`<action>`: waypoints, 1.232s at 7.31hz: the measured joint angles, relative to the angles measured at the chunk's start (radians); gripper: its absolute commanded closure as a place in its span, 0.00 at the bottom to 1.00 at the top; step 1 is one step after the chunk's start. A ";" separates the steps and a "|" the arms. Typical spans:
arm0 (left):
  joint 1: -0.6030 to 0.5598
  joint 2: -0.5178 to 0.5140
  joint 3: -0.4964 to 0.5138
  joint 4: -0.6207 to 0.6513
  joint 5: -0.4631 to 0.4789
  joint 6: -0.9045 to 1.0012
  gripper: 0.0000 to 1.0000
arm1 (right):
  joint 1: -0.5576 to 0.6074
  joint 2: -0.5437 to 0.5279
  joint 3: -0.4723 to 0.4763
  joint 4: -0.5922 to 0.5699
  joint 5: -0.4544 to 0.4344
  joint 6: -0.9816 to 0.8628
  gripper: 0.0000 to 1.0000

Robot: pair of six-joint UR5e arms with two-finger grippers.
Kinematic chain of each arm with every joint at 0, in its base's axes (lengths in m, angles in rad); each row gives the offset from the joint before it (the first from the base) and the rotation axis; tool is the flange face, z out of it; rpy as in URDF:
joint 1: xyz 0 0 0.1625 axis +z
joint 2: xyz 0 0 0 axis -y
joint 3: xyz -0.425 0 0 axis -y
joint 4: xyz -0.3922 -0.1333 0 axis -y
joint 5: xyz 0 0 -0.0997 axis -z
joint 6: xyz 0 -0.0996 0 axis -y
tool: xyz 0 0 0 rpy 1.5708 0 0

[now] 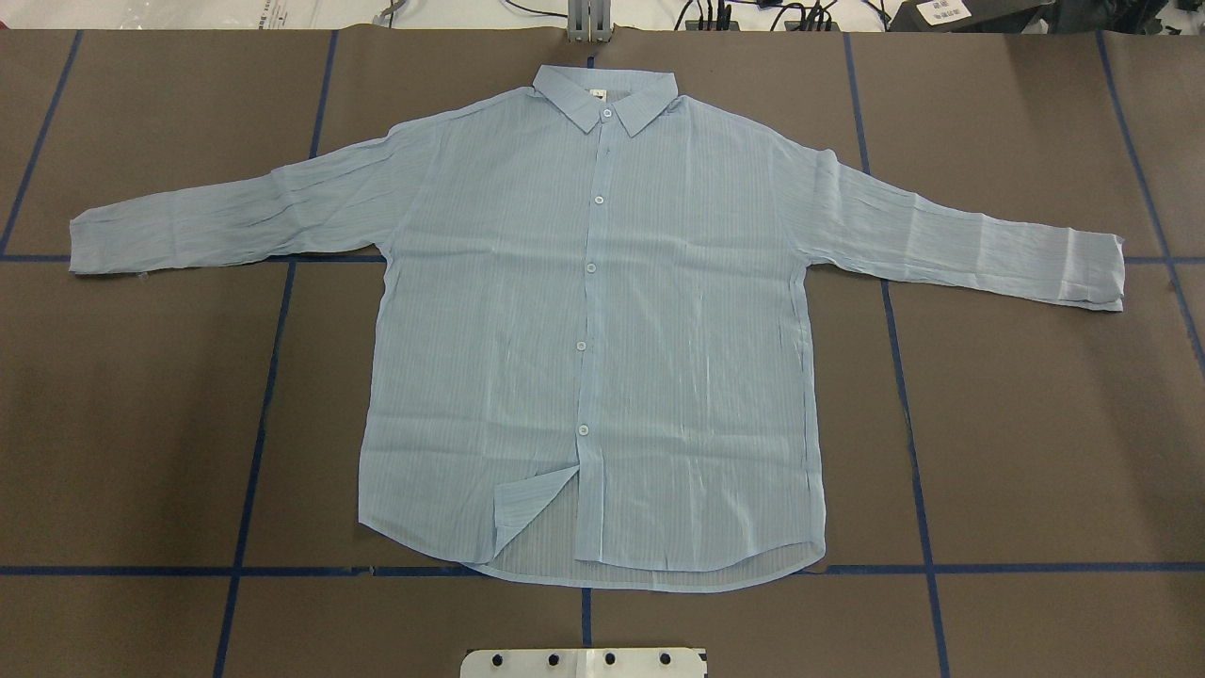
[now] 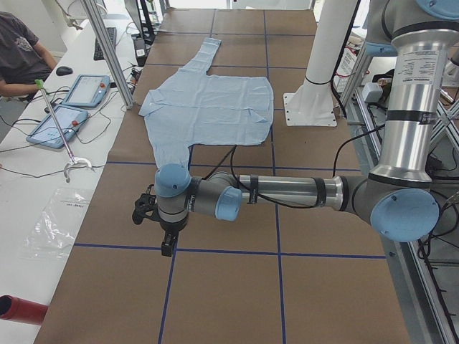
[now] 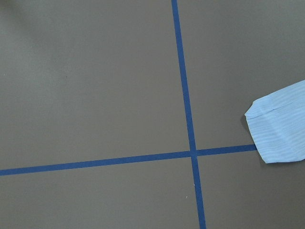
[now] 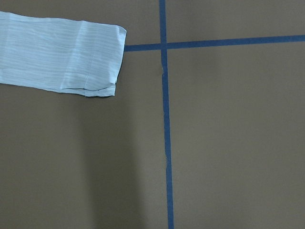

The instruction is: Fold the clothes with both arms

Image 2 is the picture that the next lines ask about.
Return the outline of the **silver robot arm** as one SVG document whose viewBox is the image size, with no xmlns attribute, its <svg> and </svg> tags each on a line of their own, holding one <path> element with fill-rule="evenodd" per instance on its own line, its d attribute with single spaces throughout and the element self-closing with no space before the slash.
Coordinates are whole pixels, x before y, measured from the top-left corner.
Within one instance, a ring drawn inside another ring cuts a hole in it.
<svg viewBox="0 0 459 344">
<path fill-rule="evenodd" d="M 351 176 L 359 165 L 346 121 L 335 126 L 290 127 L 282 96 L 297 88 L 312 50 L 316 21 L 310 10 L 169 9 L 150 57 L 163 71 L 184 64 L 203 38 L 221 40 L 211 72 L 265 76 L 274 89 L 274 121 L 266 141 L 239 147 L 195 146 L 191 172 L 215 165 L 225 171 L 277 177 Z M 192 214 L 180 234 L 176 256 L 313 257 L 381 261 L 379 236 L 351 214 L 327 208 L 292 209 L 265 201 L 243 205 L 234 222 Z"/>
</svg>

